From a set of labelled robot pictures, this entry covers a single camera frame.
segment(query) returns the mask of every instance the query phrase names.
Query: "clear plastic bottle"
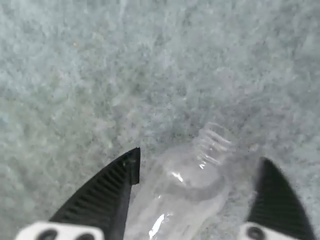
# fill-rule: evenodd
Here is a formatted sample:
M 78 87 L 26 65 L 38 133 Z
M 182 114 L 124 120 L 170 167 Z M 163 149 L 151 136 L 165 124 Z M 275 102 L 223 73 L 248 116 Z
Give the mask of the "clear plastic bottle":
M 225 163 L 236 140 L 208 123 L 192 142 L 157 160 L 129 207 L 124 240 L 190 240 L 225 204 L 230 191 Z

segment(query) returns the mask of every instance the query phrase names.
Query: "carpet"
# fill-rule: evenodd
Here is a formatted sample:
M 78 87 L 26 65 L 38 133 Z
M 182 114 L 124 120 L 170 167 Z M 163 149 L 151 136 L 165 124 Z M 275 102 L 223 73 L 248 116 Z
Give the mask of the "carpet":
M 1 239 L 136 146 L 144 175 L 217 116 L 274 156 L 320 236 L 319 13 L 318 0 L 1 0 Z M 247 200 L 239 181 L 201 238 L 234 238 Z

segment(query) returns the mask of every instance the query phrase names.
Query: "screw hole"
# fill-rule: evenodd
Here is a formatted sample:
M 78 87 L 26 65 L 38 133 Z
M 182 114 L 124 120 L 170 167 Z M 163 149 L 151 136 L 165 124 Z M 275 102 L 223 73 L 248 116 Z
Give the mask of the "screw hole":
M 89 233 L 86 233 L 78 236 L 76 240 L 95 240 L 95 237 Z
M 54 229 L 48 229 L 40 233 L 36 240 L 55 240 L 58 232 Z
M 249 238 L 253 240 L 264 240 L 266 238 L 265 233 L 258 227 L 251 226 L 246 231 Z

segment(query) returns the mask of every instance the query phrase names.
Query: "floor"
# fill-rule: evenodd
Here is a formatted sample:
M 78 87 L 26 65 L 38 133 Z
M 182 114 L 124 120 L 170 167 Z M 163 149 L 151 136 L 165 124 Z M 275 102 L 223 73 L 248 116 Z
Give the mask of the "floor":
M 144 175 L 208 121 L 274 156 L 320 236 L 319 13 L 318 0 L 1 0 L 1 239 L 136 146 Z M 202 239 L 233 238 L 247 200 L 239 180 Z

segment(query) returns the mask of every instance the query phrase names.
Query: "bottle body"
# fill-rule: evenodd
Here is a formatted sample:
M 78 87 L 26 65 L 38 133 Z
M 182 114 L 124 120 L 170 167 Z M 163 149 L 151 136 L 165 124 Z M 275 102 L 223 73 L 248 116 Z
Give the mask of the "bottle body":
M 223 207 L 230 190 L 224 161 L 235 146 L 226 131 L 209 123 L 159 156 L 129 207 L 126 240 L 191 239 Z

